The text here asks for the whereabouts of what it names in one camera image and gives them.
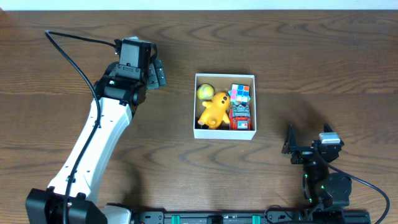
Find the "yellow grey ball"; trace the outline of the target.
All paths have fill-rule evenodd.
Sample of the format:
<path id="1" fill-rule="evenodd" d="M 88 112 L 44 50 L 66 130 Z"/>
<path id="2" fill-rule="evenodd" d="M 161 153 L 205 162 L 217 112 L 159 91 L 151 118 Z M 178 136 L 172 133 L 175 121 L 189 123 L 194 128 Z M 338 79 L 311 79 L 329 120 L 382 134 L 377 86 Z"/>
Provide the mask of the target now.
<path id="1" fill-rule="evenodd" d="M 214 88 L 208 83 L 201 84 L 197 88 L 197 97 L 200 100 L 211 100 L 214 94 L 215 94 Z"/>

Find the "red grey toy truck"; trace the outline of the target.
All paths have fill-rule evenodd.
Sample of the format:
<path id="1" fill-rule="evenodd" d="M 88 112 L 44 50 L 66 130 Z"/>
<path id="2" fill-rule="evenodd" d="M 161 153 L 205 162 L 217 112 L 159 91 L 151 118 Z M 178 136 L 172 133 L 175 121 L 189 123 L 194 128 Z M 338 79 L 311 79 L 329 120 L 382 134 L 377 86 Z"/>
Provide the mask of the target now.
<path id="1" fill-rule="evenodd" d="M 249 105 L 233 105 L 229 111 L 229 129 L 233 131 L 251 130 L 251 113 Z"/>

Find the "orange toy dinosaur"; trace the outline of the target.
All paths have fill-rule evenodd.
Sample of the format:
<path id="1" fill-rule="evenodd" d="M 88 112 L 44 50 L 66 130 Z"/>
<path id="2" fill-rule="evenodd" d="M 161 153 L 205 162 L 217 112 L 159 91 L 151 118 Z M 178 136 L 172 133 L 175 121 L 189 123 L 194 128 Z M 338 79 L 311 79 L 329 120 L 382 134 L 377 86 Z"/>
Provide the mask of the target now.
<path id="1" fill-rule="evenodd" d="M 227 114 L 230 97 L 227 93 L 219 92 L 210 101 L 204 101 L 202 105 L 205 107 L 205 110 L 197 121 L 199 125 L 207 125 L 209 129 L 218 129 L 222 123 L 230 123 Z"/>

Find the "multicolour puzzle cube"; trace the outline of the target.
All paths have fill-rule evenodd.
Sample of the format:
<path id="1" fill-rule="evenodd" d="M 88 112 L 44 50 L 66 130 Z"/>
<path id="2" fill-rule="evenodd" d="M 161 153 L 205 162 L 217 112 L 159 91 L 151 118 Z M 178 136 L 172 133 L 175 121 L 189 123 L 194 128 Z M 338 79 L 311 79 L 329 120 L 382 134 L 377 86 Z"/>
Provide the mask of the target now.
<path id="1" fill-rule="evenodd" d="M 230 101 L 234 105 L 246 105 L 251 100 L 249 95 L 249 86 L 247 85 L 232 84 L 228 94 L 230 96 Z"/>

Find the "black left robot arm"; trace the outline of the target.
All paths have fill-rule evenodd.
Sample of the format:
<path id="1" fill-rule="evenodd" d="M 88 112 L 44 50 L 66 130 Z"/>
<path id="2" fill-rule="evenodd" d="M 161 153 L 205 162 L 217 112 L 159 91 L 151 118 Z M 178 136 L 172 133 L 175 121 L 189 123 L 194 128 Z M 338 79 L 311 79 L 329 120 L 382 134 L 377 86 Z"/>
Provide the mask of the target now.
<path id="1" fill-rule="evenodd" d="M 32 189 L 25 201 L 30 223 L 129 223 L 132 211 L 119 204 L 98 208 L 100 183 L 138 103 L 122 93 L 127 83 L 103 77 L 106 85 L 70 156 L 46 190 Z"/>

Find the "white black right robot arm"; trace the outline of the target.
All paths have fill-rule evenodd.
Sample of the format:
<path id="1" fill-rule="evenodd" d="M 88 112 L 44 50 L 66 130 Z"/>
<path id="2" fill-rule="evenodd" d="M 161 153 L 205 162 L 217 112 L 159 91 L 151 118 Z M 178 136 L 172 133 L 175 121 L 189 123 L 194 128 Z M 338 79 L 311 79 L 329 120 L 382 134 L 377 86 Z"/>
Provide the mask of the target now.
<path id="1" fill-rule="evenodd" d="M 352 180 L 340 172 L 330 172 L 328 164 L 339 158 L 344 142 L 325 123 L 323 132 L 310 146 L 299 146 L 291 124 L 282 148 L 283 154 L 291 155 L 290 162 L 303 166 L 304 197 L 322 210 L 347 207 L 352 191 Z"/>

